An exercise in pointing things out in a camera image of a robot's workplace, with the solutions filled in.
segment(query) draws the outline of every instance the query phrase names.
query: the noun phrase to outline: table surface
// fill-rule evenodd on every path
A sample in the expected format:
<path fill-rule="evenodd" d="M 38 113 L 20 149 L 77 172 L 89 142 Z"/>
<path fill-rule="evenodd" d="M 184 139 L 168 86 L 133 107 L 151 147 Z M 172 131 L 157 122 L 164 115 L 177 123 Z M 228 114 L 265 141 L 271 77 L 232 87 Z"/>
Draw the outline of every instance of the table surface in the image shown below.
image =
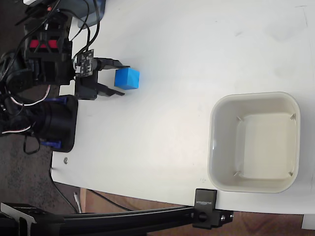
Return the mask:
<path fill-rule="evenodd" d="M 301 108 L 296 181 L 279 194 L 220 191 L 216 208 L 314 214 L 314 11 L 311 0 L 106 1 L 91 48 L 139 70 L 140 87 L 79 101 L 75 145 L 54 152 L 54 181 L 192 206 L 196 188 L 215 189 L 207 174 L 215 103 L 228 94 L 284 91 Z M 71 36 L 77 30 L 74 22 Z M 85 44 L 83 33 L 74 53 Z M 99 82 L 113 88 L 114 76 L 101 71 Z M 73 94 L 73 85 L 60 93 Z"/>

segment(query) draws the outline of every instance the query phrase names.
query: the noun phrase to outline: white bowl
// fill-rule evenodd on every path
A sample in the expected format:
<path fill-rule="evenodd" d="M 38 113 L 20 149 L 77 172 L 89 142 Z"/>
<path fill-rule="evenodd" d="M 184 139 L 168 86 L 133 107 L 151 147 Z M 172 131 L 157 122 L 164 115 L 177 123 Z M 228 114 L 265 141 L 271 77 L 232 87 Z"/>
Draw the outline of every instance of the white bowl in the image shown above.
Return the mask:
<path fill-rule="evenodd" d="M 284 92 L 229 95 L 211 113 L 208 174 L 223 191 L 280 193 L 296 179 L 300 108 Z"/>

